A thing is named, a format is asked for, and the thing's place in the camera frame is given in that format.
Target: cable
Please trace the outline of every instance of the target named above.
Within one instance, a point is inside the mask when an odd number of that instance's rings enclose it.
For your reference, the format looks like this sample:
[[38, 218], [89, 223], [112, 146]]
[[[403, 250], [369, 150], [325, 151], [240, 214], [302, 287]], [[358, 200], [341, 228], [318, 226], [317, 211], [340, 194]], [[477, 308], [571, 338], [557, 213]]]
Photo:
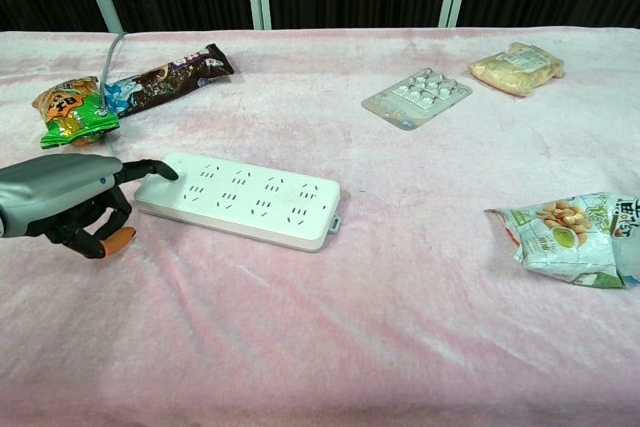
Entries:
[[116, 45], [120, 40], [127, 35], [126, 32], [120, 32], [118, 36], [113, 39], [111, 42], [111, 47], [109, 47], [109, 52], [107, 53], [107, 58], [104, 61], [104, 67], [102, 68], [102, 75], [100, 76], [100, 101], [102, 102], [102, 108], [109, 110], [107, 106], [107, 99], [104, 95], [104, 84], [107, 81], [107, 74], [109, 73], [109, 65], [111, 64], [111, 57], [113, 57], [113, 50], [116, 48]]
[[[109, 73], [109, 65], [111, 64], [111, 57], [113, 57], [113, 51], [116, 48], [116, 45], [118, 45], [118, 42], [120, 42], [120, 40], [122, 40], [122, 38], [125, 35], [127, 35], [126, 32], [120, 32], [118, 36], [115, 39], [113, 39], [113, 42], [111, 42], [111, 46], [109, 47], [109, 52], [107, 53], [107, 58], [104, 61], [104, 67], [102, 68], [102, 74], [100, 75], [100, 102], [102, 103], [102, 108], [107, 112], [109, 111], [109, 106], [107, 105], [107, 98], [104, 94], [104, 85], [107, 82], [107, 75]], [[111, 151], [111, 155], [115, 157], [115, 151], [113, 150], [113, 145], [111, 145], [111, 142], [109, 142], [108, 135], [104, 136], [104, 141], [109, 147], [109, 150]]]

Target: pill blister pack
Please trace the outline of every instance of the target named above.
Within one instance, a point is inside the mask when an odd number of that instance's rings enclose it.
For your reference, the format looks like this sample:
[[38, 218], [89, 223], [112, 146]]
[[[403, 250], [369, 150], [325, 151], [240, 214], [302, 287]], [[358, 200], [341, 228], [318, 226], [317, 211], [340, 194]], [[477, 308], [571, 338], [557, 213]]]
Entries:
[[426, 68], [365, 99], [362, 106], [403, 130], [414, 130], [471, 93], [466, 85]]

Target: chocolate bar wrapper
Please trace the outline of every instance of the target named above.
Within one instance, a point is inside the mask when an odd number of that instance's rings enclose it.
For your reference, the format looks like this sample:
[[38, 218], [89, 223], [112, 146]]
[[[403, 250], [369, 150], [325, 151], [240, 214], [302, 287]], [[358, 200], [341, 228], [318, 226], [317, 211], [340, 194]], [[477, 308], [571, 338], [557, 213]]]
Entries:
[[142, 112], [203, 87], [233, 67], [215, 45], [144, 74], [105, 84], [109, 110], [118, 117]]

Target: robotic hand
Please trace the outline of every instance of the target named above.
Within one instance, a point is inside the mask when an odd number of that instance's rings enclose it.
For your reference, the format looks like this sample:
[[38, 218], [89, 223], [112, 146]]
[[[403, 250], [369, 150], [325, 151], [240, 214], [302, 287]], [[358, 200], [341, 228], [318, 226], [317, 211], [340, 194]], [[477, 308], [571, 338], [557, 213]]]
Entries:
[[[0, 237], [44, 234], [90, 259], [122, 250], [136, 231], [123, 227], [131, 213], [118, 185], [159, 174], [178, 174], [157, 160], [122, 163], [92, 154], [53, 154], [0, 169]], [[94, 234], [84, 230], [107, 208], [111, 216]]]

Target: electrical outlet socket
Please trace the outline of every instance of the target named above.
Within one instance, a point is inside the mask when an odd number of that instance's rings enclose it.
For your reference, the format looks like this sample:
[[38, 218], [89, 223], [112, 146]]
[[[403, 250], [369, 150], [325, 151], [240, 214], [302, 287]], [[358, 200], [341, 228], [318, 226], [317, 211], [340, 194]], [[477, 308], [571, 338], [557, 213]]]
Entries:
[[180, 178], [145, 177], [135, 199], [148, 214], [309, 252], [339, 226], [333, 180], [183, 152], [164, 162]]

